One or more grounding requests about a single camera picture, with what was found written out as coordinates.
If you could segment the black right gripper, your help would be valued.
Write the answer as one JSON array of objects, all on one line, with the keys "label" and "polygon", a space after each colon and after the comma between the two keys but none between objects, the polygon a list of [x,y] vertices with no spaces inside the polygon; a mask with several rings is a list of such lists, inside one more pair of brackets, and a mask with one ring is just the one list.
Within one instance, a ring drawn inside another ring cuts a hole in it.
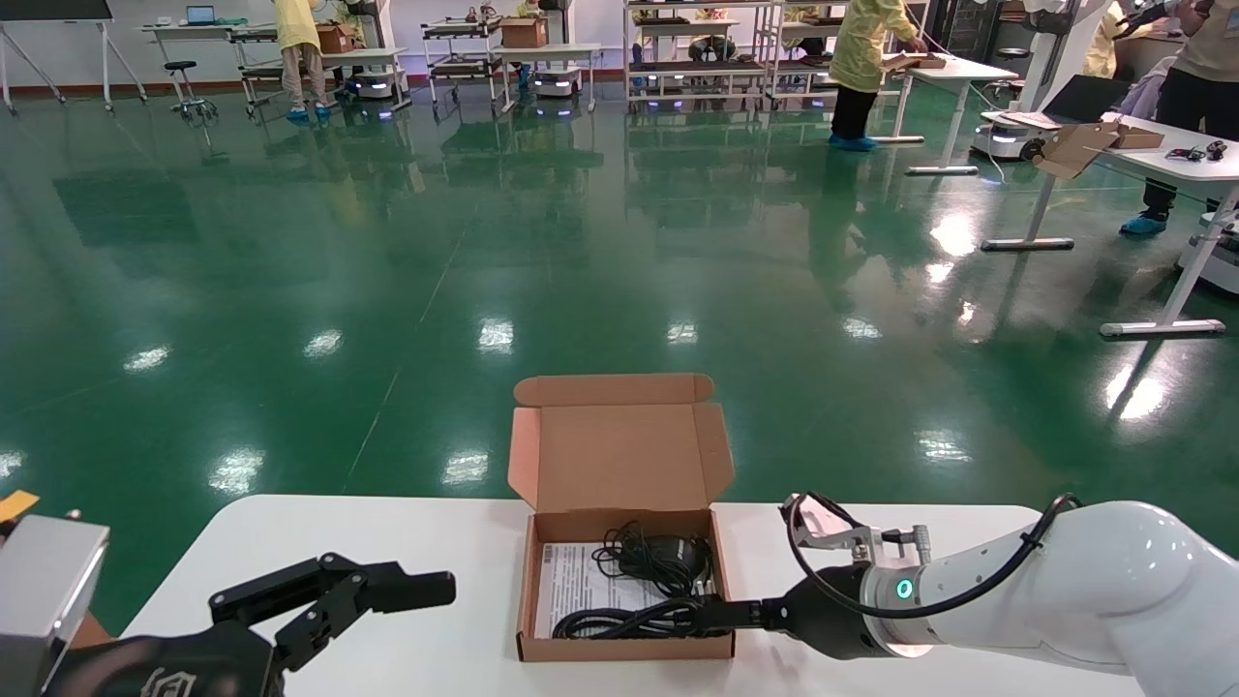
[{"label": "black right gripper", "polygon": [[877,656],[877,645],[864,614],[836,603],[808,578],[793,586],[782,598],[710,598],[701,600],[693,613],[693,631],[743,629],[783,631],[833,660]]}]

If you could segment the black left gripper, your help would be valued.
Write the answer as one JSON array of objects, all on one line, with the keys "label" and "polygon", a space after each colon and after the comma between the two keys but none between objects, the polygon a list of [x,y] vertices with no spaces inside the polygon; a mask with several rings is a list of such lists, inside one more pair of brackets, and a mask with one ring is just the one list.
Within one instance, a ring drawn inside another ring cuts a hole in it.
[{"label": "black left gripper", "polygon": [[[282,670],[305,667],[364,614],[450,605],[456,592],[451,572],[406,574],[396,561],[325,553],[218,591],[209,599],[217,625],[203,631],[71,650],[45,696],[282,696]],[[292,610],[274,646],[248,629]]]}]

